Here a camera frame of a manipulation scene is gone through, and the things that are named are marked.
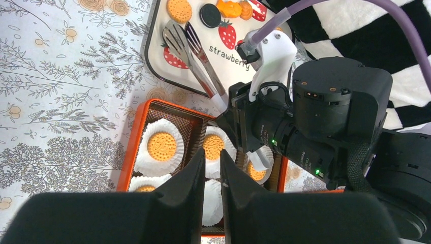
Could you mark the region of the orange cookie tin box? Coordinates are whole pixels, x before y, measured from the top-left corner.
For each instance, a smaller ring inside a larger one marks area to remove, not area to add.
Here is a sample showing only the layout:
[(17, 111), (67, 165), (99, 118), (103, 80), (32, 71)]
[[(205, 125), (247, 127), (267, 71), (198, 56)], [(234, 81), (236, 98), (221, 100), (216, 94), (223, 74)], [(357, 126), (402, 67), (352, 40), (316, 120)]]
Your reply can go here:
[[(167, 101), (150, 99), (146, 103), (140, 104), (137, 109), (132, 134), (129, 139), (124, 163), (118, 180), (117, 191), (128, 191), (130, 181), (133, 177), (147, 176), (146, 171), (135, 169), (136, 159), (140, 152), (139, 147), (143, 145), (143, 132), (148, 124), (163, 118), (176, 126), (184, 141), (182, 161), (179, 166), (171, 172), (171, 175), (176, 175), (182, 170), (195, 152), (197, 152), (198, 148), (202, 146), (206, 127), (218, 127), (216, 117)], [(271, 192), (283, 193), (288, 160), (277, 153), (273, 153), (273, 158), (274, 164), (269, 179), (261, 186)], [(246, 172), (246, 164), (248, 164), (248, 161), (245, 154), (240, 151), (237, 152), (235, 164), (238, 168)], [(202, 227), (202, 237), (220, 237), (224, 239), (223, 219), (215, 226)]]

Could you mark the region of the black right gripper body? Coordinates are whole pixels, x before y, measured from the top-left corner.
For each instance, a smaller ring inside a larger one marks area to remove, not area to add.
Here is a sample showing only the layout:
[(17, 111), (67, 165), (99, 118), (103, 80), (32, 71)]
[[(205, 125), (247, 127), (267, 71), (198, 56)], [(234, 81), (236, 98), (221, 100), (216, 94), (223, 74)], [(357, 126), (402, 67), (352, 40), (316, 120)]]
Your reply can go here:
[(292, 97), (276, 85), (251, 102), (250, 83), (231, 86), (228, 110), (217, 125), (243, 153), (266, 145), (330, 190), (370, 191), (364, 174), (386, 119), (391, 74), (350, 58), (326, 57), (300, 65), (292, 78)]

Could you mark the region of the metal serving tongs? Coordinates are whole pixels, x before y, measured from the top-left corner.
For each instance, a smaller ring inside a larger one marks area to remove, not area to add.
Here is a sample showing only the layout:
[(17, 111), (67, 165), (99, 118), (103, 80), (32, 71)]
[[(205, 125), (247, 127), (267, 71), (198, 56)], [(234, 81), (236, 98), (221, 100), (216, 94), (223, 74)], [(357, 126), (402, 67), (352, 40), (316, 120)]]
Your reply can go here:
[(228, 94), (204, 51), (193, 26), (185, 27), (173, 20), (168, 21), (162, 31), (169, 49), (182, 60), (202, 86), (216, 109), (222, 113), (228, 108)]

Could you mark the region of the black sandwich cookie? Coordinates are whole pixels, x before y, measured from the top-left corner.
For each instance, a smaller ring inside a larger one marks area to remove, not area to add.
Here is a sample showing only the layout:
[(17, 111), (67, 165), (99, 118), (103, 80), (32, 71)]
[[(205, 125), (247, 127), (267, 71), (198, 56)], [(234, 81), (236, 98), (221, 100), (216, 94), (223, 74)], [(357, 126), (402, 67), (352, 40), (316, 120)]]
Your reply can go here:
[(204, 4), (199, 10), (199, 17), (208, 28), (216, 28), (221, 23), (221, 14), (213, 4)]

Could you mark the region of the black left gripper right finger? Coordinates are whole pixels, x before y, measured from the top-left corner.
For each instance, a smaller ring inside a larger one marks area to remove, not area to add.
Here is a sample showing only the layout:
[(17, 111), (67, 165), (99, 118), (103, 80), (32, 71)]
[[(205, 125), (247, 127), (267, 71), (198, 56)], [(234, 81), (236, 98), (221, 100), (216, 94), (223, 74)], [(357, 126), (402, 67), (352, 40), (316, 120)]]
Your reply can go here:
[(220, 156), (226, 243), (399, 243), (387, 210), (364, 193), (275, 193)]

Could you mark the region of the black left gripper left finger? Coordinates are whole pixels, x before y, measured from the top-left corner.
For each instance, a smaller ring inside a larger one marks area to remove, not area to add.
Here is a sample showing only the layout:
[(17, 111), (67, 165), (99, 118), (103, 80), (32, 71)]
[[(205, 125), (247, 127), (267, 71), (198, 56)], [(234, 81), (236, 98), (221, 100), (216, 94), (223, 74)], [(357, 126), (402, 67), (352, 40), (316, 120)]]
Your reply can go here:
[(43, 193), (18, 211), (2, 243), (200, 243), (205, 152), (148, 193)]

